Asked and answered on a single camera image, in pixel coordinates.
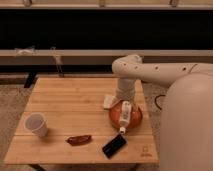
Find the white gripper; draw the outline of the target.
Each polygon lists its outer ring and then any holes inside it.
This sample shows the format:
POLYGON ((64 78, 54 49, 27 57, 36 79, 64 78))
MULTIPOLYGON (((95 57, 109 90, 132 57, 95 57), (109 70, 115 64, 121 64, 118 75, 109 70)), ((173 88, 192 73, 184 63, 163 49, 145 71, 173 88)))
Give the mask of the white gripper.
POLYGON ((120 100, 133 101, 135 97, 135 79, 119 78, 117 81, 116 97, 120 100))

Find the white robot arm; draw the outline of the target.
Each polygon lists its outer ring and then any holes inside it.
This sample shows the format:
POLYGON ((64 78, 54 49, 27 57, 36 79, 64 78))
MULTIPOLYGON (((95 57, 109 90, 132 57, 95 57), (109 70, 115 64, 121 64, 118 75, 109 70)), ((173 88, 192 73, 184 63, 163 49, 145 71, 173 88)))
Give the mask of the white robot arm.
POLYGON ((137 79, 165 86, 159 171, 213 171, 213 64, 145 63, 136 54, 113 61, 116 95, 131 100, 137 79))

